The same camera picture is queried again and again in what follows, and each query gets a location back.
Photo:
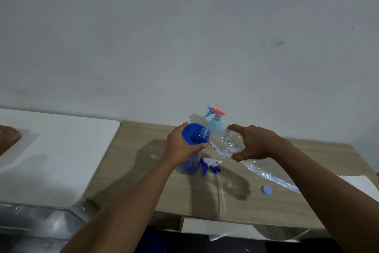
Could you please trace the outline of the person's blue clothing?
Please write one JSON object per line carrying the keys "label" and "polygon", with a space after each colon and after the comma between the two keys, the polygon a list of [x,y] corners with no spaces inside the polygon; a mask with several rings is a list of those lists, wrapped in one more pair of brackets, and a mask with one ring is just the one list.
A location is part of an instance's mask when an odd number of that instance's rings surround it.
{"label": "person's blue clothing", "polygon": [[156,232],[146,228],[134,253],[167,253],[167,249]]}

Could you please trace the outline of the blue transparent spray bottle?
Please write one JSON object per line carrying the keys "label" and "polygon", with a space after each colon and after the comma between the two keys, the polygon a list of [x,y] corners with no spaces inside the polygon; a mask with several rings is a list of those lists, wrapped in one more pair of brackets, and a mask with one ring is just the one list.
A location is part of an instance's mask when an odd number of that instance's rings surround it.
{"label": "blue transparent spray bottle", "polygon": [[198,171],[200,164],[201,160],[199,152],[195,152],[189,156],[187,161],[177,166],[176,170],[184,175],[192,175]]}

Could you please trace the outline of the white table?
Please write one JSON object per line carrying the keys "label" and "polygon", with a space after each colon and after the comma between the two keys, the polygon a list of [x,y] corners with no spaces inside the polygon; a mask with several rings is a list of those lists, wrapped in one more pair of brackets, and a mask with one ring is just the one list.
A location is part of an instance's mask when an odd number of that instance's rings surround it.
{"label": "white table", "polygon": [[0,157],[0,204],[70,208],[82,198],[120,122],[0,108],[22,138]]}

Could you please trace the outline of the brown wooden object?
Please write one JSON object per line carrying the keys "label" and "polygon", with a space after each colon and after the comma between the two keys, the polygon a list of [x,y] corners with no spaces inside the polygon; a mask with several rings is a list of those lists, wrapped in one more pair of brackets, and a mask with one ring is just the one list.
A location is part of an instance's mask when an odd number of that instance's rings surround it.
{"label": "brown wooden object", "polygon": [[13,127],[0,125],[0,156],[21,138],[21,134]]}

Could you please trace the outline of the person's left hand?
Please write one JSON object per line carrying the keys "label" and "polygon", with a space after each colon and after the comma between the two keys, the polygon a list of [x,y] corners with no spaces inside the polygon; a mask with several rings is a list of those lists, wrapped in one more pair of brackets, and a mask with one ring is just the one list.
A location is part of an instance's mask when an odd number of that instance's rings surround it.
{"label": "person's left hand", "polygon": [[187,146],[189,144],[182,136],[182,131],[187,125],[188,122],[184,122],[171,131],[167,136],[163,160],[165,163],[169,164],[172,169],[175,169],[181,163],[187,161],[189,156],[195,153],[187,151]]}

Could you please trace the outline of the person's right forearm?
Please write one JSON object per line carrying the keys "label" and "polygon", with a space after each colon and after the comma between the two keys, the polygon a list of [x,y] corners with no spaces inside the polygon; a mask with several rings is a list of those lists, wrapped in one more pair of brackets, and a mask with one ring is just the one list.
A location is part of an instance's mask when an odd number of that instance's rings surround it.
{"label": "person's right forearm", "polygon": [[345,253],[379,253],[379,202],[280,138],[273,158]]}

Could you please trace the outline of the blue plastic funnel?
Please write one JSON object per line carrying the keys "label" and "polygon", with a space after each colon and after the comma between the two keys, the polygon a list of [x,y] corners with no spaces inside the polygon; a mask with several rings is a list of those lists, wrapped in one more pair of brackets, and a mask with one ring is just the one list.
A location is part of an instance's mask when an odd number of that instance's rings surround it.
{"label": "blue plastic funnel", "polygon": [[206,144],[211,131],[199,123],[189,123],[182,131],[183,139],[189,145]]}

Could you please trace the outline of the white paper under table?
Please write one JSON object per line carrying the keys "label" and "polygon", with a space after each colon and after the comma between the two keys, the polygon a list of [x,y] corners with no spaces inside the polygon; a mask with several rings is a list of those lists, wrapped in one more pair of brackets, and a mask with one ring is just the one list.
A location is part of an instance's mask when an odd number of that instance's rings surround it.
{"label": "white paper under table", "polygon": [[182,217],[181,233],[207,235],[210,241],[235,237],[261,241],[298,242],[310,229],[272,225],[245,225],[220,221]]}

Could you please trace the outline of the clear plastic bag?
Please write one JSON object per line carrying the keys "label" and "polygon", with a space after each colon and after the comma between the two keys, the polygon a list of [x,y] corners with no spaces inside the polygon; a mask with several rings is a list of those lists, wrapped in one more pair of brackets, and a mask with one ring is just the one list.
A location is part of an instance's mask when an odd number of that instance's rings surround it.
{"label": "clear plastic bag", "polygon": [[300,190],[292,181],[287,172],[283,170],[282,167],[272,158],[266,158],[263,160],[244,160],[241,161],[241,163],[251,172],[293,192],[301,194]]}

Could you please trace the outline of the person's right hand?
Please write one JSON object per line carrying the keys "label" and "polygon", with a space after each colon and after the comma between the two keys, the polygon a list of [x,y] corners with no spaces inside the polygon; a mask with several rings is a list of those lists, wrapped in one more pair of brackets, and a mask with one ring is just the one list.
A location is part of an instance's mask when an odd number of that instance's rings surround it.
{"label": "person's right hand", "polygon": [[240,126],[232,124],[227,129],[235,131],[243,137],[245,145],[243,151],[248,152],[247,160],[273,158],[288,143],[286,139],[275,132],[255,125]]}

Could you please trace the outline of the light blue pink-trigger spray bottle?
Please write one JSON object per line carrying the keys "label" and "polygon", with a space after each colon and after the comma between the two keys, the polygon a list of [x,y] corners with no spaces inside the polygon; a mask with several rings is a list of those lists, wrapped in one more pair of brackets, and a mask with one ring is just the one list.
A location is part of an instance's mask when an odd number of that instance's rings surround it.
{"label": "light blue pink-trigger spray bottle", "polygon": [[208,121],[206,128],[210,131],[221,131],[223,129],[222,117],[227,116],[227,113],[212,105],[208,105],[207,108],[208,112],[203,116],[203,118],[205,119],[210,115],[213,115],[213,118]]}

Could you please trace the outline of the person's left forearm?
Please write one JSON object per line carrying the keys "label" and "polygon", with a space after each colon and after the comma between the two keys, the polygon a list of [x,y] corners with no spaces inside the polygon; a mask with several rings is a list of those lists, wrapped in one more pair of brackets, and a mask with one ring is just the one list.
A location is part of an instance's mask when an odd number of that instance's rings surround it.
{"label": "person's left forearm", "polygon": [[80,229],[60,253],[133,253],[180,160],[165,156]]}

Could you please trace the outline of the white blue spray trigger head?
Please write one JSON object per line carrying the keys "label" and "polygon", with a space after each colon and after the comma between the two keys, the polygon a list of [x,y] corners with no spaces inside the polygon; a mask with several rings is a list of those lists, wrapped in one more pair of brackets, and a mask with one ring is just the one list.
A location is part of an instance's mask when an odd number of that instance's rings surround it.
{"label": "white blue spray trigger head", "polygon": [[200,163],[202,164],[202,177],[204,177],[207,174],[209,168],[211,168],[211,172],[213,174],[215,174],[216,179],[220,185],[220,191],[221,191],[224,213],[227,214],[225,194],[224,194],[222,181],[220,178],[220,171],[221,171],[220,164],[222,163],[222,161],[218,161],[218,160],[213,159],[213,158],[200,158]]}

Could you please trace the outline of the clear plastic water bottle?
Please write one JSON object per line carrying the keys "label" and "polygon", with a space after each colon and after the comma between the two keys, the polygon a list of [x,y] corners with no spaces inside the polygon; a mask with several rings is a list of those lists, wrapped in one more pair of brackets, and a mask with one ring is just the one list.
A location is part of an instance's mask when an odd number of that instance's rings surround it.
{"label": "clear plastic water bottle", "polygon": [[242,152],[245,148],[243,137],[232,130],[202,129],[198,136],[208,142],[218,155],[227,160],[232,160],[234,154]]}

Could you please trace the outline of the white paper sheet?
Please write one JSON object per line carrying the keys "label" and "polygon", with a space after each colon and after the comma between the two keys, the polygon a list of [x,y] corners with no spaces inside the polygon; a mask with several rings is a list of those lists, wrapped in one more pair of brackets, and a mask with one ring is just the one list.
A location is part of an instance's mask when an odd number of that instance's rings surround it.
{"label": "white paper sheet", "polygon": [[376,186],[369,180],[365,175],[361,176],[346,176],[339,175],[339,177],[345,180],[347,183],[351,184],[355,188],[359,189],[363,193],[367,194],[377,202],[379,202],[379,190]]}

